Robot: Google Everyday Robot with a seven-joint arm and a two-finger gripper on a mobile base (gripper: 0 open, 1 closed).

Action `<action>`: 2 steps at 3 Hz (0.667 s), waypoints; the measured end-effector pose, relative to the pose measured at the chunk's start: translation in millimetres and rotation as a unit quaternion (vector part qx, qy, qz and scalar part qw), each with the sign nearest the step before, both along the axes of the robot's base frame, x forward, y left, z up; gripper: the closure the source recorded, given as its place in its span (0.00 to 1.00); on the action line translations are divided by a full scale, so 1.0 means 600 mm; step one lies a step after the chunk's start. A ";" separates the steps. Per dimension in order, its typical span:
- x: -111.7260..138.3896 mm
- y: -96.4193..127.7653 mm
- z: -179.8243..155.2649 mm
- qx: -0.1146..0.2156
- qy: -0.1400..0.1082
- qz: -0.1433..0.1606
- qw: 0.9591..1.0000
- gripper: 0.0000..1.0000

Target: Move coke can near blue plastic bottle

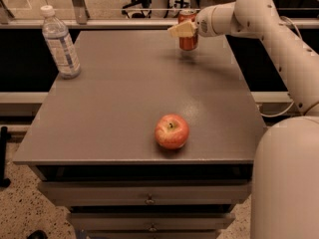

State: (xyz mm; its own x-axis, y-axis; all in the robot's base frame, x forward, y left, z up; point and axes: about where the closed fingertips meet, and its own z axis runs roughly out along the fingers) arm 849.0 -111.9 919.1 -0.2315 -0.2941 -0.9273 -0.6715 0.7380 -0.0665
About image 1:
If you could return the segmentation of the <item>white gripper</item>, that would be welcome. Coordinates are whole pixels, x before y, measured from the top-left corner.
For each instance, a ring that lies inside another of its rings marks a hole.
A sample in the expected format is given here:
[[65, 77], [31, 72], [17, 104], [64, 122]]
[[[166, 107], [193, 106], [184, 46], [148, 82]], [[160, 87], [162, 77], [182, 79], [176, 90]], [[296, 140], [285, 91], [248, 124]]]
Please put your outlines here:
[[171, 26], [167, 30], [172, 37], [177, 38], [191, 38], [195, 36], [196, 33], [201, 37], [218, 36], [213, 24], [213, 14], [215, 10], [216, 6], [203, 8], [197, 13], [195, 23], [191, 20], [186, 20]]

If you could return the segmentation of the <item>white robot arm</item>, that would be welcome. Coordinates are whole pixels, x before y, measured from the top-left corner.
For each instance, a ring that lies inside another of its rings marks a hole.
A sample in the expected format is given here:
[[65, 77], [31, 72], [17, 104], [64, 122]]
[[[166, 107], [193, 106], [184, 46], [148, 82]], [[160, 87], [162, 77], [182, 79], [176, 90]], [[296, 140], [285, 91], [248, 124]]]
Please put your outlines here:
[[319, 55], [286, 26], [273, 0], [209, 6], [168, 32], [261, 42], [300, 115], [270, 127], [258, 144], [250, 238], [319, 239]]

